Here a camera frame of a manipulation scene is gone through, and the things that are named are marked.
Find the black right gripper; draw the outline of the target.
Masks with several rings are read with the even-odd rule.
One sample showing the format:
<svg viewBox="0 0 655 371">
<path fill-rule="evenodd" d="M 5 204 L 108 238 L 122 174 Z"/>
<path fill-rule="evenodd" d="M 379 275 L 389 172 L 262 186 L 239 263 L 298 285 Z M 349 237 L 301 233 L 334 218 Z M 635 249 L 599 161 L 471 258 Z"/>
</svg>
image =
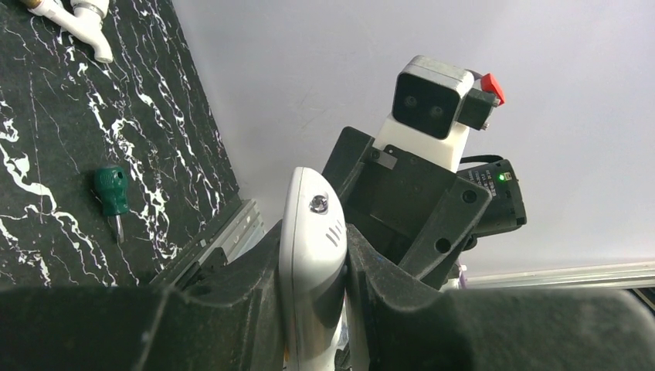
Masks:
<svg viewBox="0 0 655 371">
<path fill-rule="evenodd" d="M 393 145 L 344 128 L 322 172 L 348 223 L 383 257 L 436 290 L 460 254 L 492 195 L 483 186 Z"/>
</svg>

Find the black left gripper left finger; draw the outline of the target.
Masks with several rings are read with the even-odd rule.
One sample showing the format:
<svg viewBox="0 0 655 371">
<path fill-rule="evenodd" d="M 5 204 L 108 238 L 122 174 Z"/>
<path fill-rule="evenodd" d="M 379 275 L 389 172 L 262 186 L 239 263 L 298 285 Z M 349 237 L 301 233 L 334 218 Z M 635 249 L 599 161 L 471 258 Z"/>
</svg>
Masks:
<svg viewBox="0 0 655 371">
<path fill-rule="evenodd" d="M 3 370 L 280 370 L 280 228 L 183 291 L 13 287 L 1 292 Z"/>
</svg>

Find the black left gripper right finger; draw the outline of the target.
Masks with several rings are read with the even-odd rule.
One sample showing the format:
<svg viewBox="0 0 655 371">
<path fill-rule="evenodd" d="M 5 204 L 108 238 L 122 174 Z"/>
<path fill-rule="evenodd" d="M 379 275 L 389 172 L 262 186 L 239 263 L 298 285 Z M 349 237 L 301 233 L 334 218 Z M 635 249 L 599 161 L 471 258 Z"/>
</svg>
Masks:
<svg viewBox="0 0 655 371">
<path fill-rule="evenodd" d="M 348 238 L 354 370 L 652 370 L 654 318 L 613 289 L 439 292 Z"/>
</svg>

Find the white remote control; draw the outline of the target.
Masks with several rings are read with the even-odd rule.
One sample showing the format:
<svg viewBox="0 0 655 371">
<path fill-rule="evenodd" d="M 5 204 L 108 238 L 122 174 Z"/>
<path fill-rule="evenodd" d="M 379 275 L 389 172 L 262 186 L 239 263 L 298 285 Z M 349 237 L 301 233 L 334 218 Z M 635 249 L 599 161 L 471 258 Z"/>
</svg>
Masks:
<svg viewBox="0 0 655 371">
<path fill-rule="evenodd" d="M 294 169 L 284 208 L 278 274 L 288 370 L 333 370 L 348 251 L 341 201 L 323 175 Z"/>
</svg>

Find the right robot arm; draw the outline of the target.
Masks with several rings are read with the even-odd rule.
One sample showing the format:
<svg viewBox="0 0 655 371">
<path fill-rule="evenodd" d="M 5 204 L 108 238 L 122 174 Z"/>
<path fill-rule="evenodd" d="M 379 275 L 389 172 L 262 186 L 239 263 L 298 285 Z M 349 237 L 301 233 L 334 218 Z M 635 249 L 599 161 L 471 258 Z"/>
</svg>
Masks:
<svg viewBox="0 0 655 371">
<path fill-rule="evenodd" d="M 518 179 L 498 155 L 477 155 L 446 169 L 346 127 L 323 176 L 345 218 L 372 247 L 406 273 L 441 288 L 460 255 L 484 237 L 527 222 Z"/>
</svg>

